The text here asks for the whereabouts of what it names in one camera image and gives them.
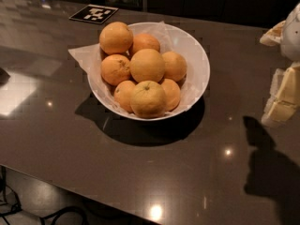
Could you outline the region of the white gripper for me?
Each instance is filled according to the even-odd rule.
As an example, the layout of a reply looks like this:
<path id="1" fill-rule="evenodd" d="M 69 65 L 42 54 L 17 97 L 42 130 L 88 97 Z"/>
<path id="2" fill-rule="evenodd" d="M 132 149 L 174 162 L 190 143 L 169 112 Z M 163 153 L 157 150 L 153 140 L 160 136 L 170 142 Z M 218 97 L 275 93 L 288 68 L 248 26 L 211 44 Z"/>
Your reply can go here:
<path id="1" fill-rule="evenodd" d="M 290 120 L 300 108 L 300 3 L 286 18 L 260 38 L 265 46 L 280 45 L 281 53 L 293 62 L 273 75 L 270 98 L 264 107 L 262 124 L 276 128 Z"/>

